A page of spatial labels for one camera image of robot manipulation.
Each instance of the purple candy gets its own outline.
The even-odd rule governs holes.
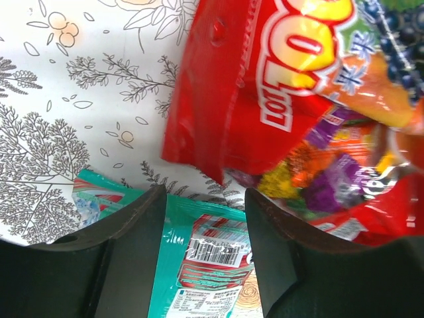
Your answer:
[[[260,181],[260,176],[251,176],[233,169],[227,170],[227,172],[243,187],[257,187]]]
[[[335,107],[309,132],[306,140],[319,149],[325,149],[340,126],[352,115],[350,109]]]
[[[304,189],[306,206],[312,211],[335,213],[363,201],[366,174],[348,154],[341,154]]]

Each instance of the plastic wrapper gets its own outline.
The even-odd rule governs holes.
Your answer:
[[[417,171],[392,140],[424,132],[422,11],[419,1],[200,1],[163,158],[221,183],[228,171],[309,221],[390,196]]]
[[[388,3],[200,1],[170,107],[163,158],[197,166],[218,182],[224,168],[262,174],[280,163],[333,103],[422,133],[420,43],[405,48],[400,31],[378,28],[391,25],[394,8],[409,7],[411,27],[421,34],[422,5]],[[399,28],[409,27],[406,18],[399,21]],[[382,50],[382,34],[393,46],[389,55]]]
[[[83,226],[88,226],[143,193],[82,170],[73,198]],[[168,195],[148,317],[234,317],[247,280],[250,289],[252,281],[257,289],[253,270],[242,211]]]

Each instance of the teal candy bag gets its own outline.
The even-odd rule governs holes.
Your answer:
[[[143,193],[83,170],[73,198],[87,226]],[[231,317],[254,269],[244,213],[175,195],[167,200],[148,318]]]

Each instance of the grape illustration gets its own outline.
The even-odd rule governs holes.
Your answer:
[[[424,4],[403,11],[389,10],[378,0],[362,4],[367,21],[379,33],[388,61],[387,77],[402,85],[415,105],[424,95]]]

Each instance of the yellow candy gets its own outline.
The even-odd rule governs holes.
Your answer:
[[[265,173],[260,180],[258,190],[268,197],[297,199],[299,194],[292,186],[290,172],[286,162]]]
[[[392,167],[395,164],[396,157],[391,151],[387,151],[384,156],[380,159],[376,166],[376,170],[379,174],[383,174],[386,169]]]

